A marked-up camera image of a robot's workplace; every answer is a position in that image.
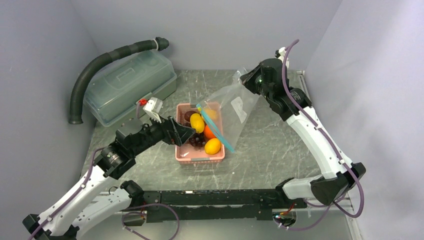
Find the grey green storage box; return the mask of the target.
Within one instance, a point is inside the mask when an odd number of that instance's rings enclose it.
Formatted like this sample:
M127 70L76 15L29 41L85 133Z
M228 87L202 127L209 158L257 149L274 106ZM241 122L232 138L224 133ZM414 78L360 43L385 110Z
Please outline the grey green storage box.
M132 55L94 76L83 103L105 127L136 111L141 99L164 100L177 89L172 62L156 50Z

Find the clear zip top bag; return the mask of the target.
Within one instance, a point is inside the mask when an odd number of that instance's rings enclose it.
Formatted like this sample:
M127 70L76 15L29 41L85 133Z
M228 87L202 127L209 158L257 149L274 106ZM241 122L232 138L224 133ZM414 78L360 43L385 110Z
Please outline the clear zip top bag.
M213 121L205 115L205 123L232 153L235 152L240 134L259 99L259 95L251 93L242 84L240 77L246 73L248 71L245 68L238 69L232 76L230 85L220 88L196 105L200 113L207 108L217 111L218 119Z

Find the pink plastic basket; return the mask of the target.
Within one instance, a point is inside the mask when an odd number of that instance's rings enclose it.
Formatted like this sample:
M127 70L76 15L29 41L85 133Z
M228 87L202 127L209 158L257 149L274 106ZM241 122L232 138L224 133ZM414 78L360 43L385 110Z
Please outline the pink plastic basket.
M180 124L188 123L184 119L184 114L188 111L197 111L195 104L190 103L180 103L176 107L176 120ZM221 145L220 150L213 155L206 154L204 148L192 146L189 141L187 141L182 146L175 147L175 159L180 164L194 164L194 163L219 163L221 162L226 155L226 150L224 145Z

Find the yellow mango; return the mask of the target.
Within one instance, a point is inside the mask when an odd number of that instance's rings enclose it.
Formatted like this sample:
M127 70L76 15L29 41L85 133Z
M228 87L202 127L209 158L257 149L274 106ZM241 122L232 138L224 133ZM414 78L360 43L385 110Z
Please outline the yellow mango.
M197 134L200 134L200 133L202 133L204 131L204 129L205 129L205 122L204 122L204 120L202 119L202 117L201 117L201 115L199 113L196 113L196 112L193 113L190 116L189 122L190 122L191 127L193 129L195 129L195 132Z

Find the yellow lemon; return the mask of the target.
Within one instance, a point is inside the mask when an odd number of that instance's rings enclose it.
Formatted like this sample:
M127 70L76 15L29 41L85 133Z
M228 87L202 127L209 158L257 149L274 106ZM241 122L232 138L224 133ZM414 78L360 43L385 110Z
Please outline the yellow lemon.
M218 138L211 138L204 145L204 152L208 155L215 155L221 150L221 147L222 143Z

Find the aluminium rail frame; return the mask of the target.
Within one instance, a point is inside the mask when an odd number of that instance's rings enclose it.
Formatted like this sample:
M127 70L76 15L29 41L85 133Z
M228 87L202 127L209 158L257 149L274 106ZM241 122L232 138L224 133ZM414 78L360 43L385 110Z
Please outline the aluminium rail frame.
M296 208L305 208L307 203L301 198L289 199L280 190L268 189L224 189L224 190L150 190L145 191L141 201L132 203L145 213L157 212L160 206L143 204L160 203L173 207L201 206L244 206L258 205L261 208L288 209L292 204Z

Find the orange fruit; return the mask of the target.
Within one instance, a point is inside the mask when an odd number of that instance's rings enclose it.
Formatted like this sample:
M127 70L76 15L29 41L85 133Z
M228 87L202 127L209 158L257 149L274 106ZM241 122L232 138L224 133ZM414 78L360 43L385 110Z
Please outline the orange fruit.
M215 134L212 132L212 130L210 129L208 125L205 125L203 129L203 135L209 140L216 138Z

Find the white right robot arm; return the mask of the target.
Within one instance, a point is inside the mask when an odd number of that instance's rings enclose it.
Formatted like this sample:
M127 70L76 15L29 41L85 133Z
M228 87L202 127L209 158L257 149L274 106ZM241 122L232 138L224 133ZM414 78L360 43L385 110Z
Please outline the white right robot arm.
M240 76L241 83L253 94L265 98L273 112L300 136L320 169L320 174L308 178L289 178L278 185L276 203L289 207L295 199L313 198L329 206L347 193L366 173L361 162L354 163L335 143L321 125L312 102L300 88L291 87L287 68L278 58L268 58Z

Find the dark purple grape bunch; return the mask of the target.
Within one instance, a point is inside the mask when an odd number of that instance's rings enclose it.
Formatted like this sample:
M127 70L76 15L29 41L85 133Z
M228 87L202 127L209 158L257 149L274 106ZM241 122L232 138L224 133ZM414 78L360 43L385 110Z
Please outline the dark purple grape bunch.
M204 135L204 132L195 132L187 141L188 144L190 144L191 146L197 148L197 149L201 149L205 146L206 144L206 137Z

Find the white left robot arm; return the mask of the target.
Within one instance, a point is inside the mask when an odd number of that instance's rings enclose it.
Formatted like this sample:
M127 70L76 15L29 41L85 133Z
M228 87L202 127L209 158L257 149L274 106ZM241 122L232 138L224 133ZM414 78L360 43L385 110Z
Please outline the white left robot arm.
M152 118L150 124L129 120L115 132L115 139L92 153L87 172L55 204L40 214L29 214L22 221L31 240L76 240L113 213L139 209L143 189L125 181L106 199L92 204L102 189L112 186L136 163L136 156L159 142L182 146L195 134L191 127L173 117Z

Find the dark red passion fruit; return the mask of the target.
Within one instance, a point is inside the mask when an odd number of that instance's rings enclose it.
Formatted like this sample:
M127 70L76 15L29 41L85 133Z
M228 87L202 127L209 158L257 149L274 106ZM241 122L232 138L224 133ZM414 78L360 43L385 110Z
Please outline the dark red passion fruit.
M191 116L195 113L196 113L196 111L194 111L194 110L187 111L183 116L184 120L187 121L187 122L190 122Z

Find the yellow bell pepper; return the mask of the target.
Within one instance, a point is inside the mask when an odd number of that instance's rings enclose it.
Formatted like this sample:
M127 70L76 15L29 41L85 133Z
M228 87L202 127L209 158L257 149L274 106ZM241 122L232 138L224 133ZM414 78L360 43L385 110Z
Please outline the yellow bell pepper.
M204 121L206 121L205 116L207 116L212 121L216 121L219 117L218 112L210 108L203 109L200 115Z

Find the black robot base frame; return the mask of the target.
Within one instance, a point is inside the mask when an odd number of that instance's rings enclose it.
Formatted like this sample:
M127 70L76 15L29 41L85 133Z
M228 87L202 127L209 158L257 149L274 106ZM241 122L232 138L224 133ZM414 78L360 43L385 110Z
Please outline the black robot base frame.
M276 189L152 190L144 191L132 180L120 189L131 200L129 210L146 213L148 223L172 220L256 219L270 221L279 210L294 213L307 204L289 199L281 187Z

